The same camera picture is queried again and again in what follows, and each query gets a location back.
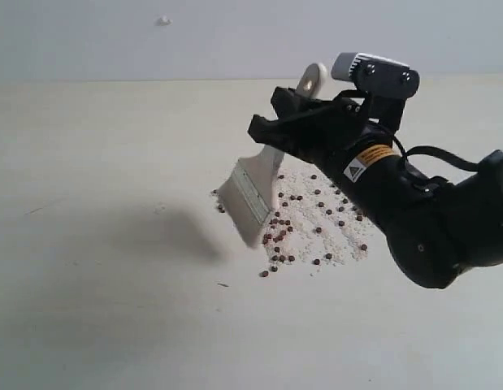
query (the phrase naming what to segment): scratch mark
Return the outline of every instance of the scratch mark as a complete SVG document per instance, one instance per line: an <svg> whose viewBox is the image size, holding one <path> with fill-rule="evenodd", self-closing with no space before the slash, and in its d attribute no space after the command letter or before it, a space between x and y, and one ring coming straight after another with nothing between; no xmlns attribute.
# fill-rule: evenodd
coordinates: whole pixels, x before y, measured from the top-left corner
<svg viewBox="0 0 503 390"><path fill-rule="evenodd" d="M62 198L59 198L59 199L56 199L55 201L52 201L51 203L47 203L46 205L43 205L42 207L38 207L37 209L34 209L34 210L31 210L27 213L24 214L25 215L31 215L31 214L34 214L36 213L37 211L40 211L40 210L43 210L43 209L46 209L47 207L51 207L51 206L54 206L54 205L57 205L58 203L61 203L63 202L64 200L66 200L67 198L66 197L62 197Z"/></svg>

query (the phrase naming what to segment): warning label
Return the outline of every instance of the warning label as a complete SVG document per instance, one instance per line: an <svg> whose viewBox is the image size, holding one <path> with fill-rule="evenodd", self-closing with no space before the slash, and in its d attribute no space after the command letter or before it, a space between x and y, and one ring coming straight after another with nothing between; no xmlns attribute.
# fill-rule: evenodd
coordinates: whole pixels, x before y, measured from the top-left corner
<svg viewBox="0 0 503 390"><path fill-rule="evenodd" d="M350 181L356 183L359 176L361 176L370 165L378 162L381 158L393 156L394 154L396 154L396 152L394 152L389 146L371 146L370 148L363 150L360 154L358 154L358 156L356 156L356 158L349 162L349 165L347 165L343 173L350 179Z"/></svg>

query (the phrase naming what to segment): yellow warning label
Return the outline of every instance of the yellow warning label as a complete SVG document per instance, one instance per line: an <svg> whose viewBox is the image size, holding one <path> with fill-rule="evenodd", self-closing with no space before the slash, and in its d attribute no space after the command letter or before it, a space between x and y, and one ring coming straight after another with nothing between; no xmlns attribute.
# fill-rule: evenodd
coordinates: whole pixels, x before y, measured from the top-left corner
<svg viewBox="0 0 503 390"><path fill-rule="evenodd" d="M393 156L396 154L390 146L386 145L374 145L368 149L363 150L356 159L360 161L365 168L368 168L373 163L378 162L381 158L388 156Z"/></svg>

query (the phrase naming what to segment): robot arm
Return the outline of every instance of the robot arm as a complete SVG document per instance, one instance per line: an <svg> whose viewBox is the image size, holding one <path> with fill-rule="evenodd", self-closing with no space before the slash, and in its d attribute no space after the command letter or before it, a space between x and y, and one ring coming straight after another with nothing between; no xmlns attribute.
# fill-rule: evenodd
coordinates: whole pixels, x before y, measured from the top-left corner
<svg viewBox="0 0 503 390"><path fill-rule="evenodd" d="M332 180L386 236L397 265L416 284L446 288L473 267L503 263L503 153L474 164L433 146L405 151L396 132L419 75L404 63L342 53L331 74L356 89L322 101L277 87L271 104L278 119L255 115L248 133ZM458 184L428 178L408 163L413 154L474 174Z"/></svg>

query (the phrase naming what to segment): paintbrush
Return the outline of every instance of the paintbrush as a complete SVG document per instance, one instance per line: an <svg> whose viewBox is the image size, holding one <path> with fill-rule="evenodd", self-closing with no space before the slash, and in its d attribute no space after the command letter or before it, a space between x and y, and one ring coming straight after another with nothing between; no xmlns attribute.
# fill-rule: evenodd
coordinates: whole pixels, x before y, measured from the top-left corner
<svg viewBox="0 0 503 390"><path fill-rule="evenodd" d="M326 77L325 66L312 63L301 77L295 93L314 98ZM283 160L284 152L266 145L254 157L239 158L229 179L217 190L220 203L249 247L256 247L261 231L278 209L275 185Z"/></svg>

